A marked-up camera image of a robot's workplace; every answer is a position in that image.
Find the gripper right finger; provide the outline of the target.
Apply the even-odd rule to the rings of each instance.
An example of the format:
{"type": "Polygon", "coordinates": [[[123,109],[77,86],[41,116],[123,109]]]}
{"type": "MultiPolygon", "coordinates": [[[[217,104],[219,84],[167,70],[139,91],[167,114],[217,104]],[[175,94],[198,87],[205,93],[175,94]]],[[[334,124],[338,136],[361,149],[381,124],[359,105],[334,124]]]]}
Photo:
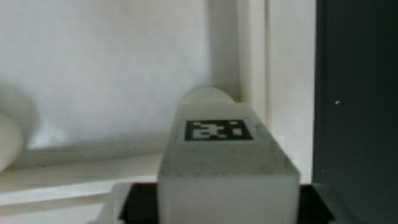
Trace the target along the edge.
{"type": "Polygon", "coordinates": [[[327,184],[301,186],[297,224],[356,224],[356,216],[327,184]]]}

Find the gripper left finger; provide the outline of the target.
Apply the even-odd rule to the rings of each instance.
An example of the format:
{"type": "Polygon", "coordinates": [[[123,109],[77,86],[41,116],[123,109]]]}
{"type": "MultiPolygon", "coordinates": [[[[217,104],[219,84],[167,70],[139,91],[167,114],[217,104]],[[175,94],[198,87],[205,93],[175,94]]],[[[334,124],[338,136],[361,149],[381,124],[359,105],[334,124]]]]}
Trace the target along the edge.
{"type": "Polygon", "coordinates": [[[159,224],[157,199],[155,183],[118,183],[98,218],[87,224],[159,224]]]}

